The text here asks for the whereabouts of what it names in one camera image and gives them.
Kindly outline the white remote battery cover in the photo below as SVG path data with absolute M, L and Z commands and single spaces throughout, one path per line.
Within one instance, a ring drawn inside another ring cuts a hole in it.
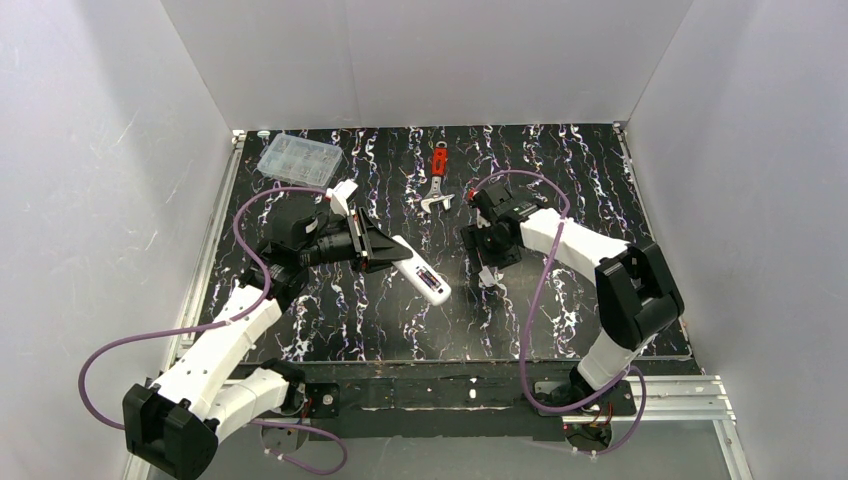
M 492 287 L 495 287 L 499 283 L 499 280 L 497 278 L 497 273 L 493 272 L 488 267 L 483 267 L 478 272 L 478 277 L 479 277 L 480 285 L 484 288 L 492 288 Z

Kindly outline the white air conditioner remote control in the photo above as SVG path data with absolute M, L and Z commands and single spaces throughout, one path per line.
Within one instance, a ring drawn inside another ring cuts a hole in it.
M 393 261 L 393 266 L 433 306 L 444 304 L 451 295 L 451 287 L 433 267 L 400 235 L 392 239 L 409 250 L 410 258 Z

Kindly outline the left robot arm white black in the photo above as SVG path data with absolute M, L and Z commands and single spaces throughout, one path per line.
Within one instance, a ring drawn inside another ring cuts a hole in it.
M 262 414 L 300 412 L 306 377 L 271 359 L 234 385 L 225 383 L 260 337 L 300 297 L 313 266 L 349 262 L 363 273 L 395 267 L 412 278 L 423 259 L 400 236 L 382 232 L 362 208 L 286 207 L 221 311 L 189 350 L 122 402 L 127 448 L 175 479 L 197 479 L 219 445 Z

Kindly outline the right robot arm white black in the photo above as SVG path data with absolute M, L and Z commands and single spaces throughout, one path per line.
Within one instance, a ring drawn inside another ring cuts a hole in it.
M 616 383 L 656 335 L 678 320 L 684 300 L 660 247 L 596 233 L 537 200 L 521 199 L 503 184 L 469 196 L 477 220 L 462 230 L 472 274 L 486 287 L 525 250 L 546 253 L 590 280 L 601 330 L 570 374 L 564 393 L 546 404 L 563 408 L 595 399 Z

